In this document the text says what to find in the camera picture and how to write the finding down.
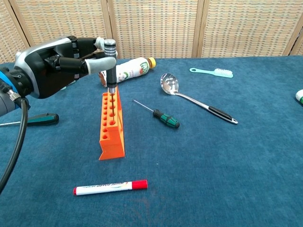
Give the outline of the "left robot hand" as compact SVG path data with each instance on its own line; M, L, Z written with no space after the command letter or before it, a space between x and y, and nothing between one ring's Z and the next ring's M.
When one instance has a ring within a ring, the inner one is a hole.
M116 66L114 39L63 36L18 52L14 68L27 77L26 94L44 99L73 82L75 75L111 70Z

